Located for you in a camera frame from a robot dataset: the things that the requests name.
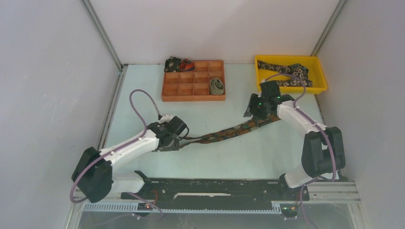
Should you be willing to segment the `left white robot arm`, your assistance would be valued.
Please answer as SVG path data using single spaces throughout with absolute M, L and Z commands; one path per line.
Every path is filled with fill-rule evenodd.
M 138 198 L 147 198 L 151 192 L 147 178 L 141 172 L 120 173 L 119 170 L 145 153 L 178 150 L 183 131 L 189 131 L 186 123 L 168 114 L 120 144 L 101 150 L 86 149 L 72 174 L 71 201 L 80 202 L 74 198 L 76 189 L 91 203 L 103 200 L 110 193 L 131 192 Z

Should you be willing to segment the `green orange patterned tie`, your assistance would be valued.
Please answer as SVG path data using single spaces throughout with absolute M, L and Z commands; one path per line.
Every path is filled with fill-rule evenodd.
M 266 126 L 267 124 L 279 121 L 280 118 L 276 115 L 270 114 L 266 119 L 258 119 L 252 117 L 250 120 L 247 120 L 241 124 L 238 124 L 234 127 L 230 127 L 218 132 L 206 134 L 199 137 L 185 137 L 186 140 L 192 140 L 190 142 L 184 143 L 179 146 L 179 149 L 184 148 L 190 144 L 211 144 L 217 143 L 224 140 L 228 140 L 237 136 L 241 136 L 247 133 L 250 133 L 254 130 L 257 130 L 261 127 Z

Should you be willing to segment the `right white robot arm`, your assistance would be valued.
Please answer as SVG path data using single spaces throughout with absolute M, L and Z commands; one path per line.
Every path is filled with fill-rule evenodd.
M 287 122 L 303 137 L 301 163 L 280 177 L 278 194 L 291 199 L 297 187 L 319 179 L 335 181 L 338 170 L 346 165 L 342 132 L 337 127 L 327 127 L 303 112 L 297 100 L 281 94 L 276 81 L 263 81 L 261 93 L 251 94 L 245 116 L 265 119 L 275 115 Z

